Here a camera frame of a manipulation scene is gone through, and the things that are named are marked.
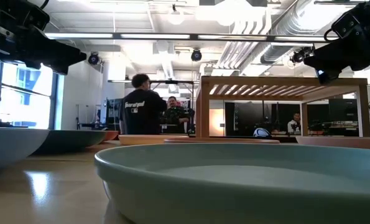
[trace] window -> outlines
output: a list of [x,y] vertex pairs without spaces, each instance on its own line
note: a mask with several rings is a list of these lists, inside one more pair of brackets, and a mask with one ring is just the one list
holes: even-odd
[[40,70],[25,65],[4,63],[2,83],[50,96],[52,92],[52,69],[41,66]]
[[52,69],[40,70],[25,65],[2,63],[2,88],[0,120],[14,126],[48,129],[51,118],[51,102],[54,102]]
[[2,88],[0,119],[3,122],[9,122],[14,126],[48,129],[49,116],[49,97]]

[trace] man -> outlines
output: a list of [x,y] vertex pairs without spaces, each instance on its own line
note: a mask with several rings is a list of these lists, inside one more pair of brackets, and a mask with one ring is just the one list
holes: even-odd
[[185,123],[189,122],[189,117],[185,114],[185,109],[178,106],[176,97],[171,96],[168,98],[169,108],[164,113],[167,118],[167,124],[175,124],[176,126],[167,126],[166,133],[182,134],[185,133]]
[[132,78],[135,90],[123,99],[123,115],[126,134],[159,134],[159,114],[167,104],[158,93],[150,90],[150,79],[146,74]]
[[295,113],[293,115],[292,120],[287,124],[287,132],[291,134],[301,132],[301,124],[300,124],[301,116],[299,113]]

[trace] plate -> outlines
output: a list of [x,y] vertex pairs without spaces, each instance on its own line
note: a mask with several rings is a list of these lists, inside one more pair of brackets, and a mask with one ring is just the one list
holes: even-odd
[[45,141],[49,130],[0,128],[0,167],[25,159]]
[[256,144],[280,144],[278,140],[268,139],[238,139],[238,138],[171,138],[165,139],[164,143],[256,143]]
[[309,146],[335,146],[370,149],[370,138],[362,137],[301,137],[297,136],[299,144]]
[[189,138],[188,136],[177,136],[177,135],[135,135],[135,134],[123,134],[118,136],[121,145],[123,146],[134,146],[144,144],[163,144],[165,139],[169,138]]
[[370,223],[370,150],[157,144],[107,149],[95,162],[137,224]]
[[34,154],[79,152],[103,141],[105,131],[53,130]]

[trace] wooden shelf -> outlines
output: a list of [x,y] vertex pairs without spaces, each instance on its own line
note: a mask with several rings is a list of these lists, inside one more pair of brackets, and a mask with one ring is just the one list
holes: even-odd
[[197,136],[209,136],[210,100],[299,101],[302,132],[307,133],[307,103],[356,92],[360,136],[369,135],[367,79],[339,78],[320,85],[316,78],[202,77],[197,89]]

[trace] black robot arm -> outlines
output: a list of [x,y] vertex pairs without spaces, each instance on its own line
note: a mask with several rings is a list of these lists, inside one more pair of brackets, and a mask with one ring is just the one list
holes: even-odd
[[48,23],[48,14],[26,0],[0,0],[0,60],[36,69],[42,63],[66,75],[69,66],[86,59],[77,48],[46,37]]
[[337,79],[342,69],[353,71],[370,66],[370,1],[359,3],[345,12],[332,25],[338,39],[320,47],[304,59],[304,64],[316,69],[321,84]]

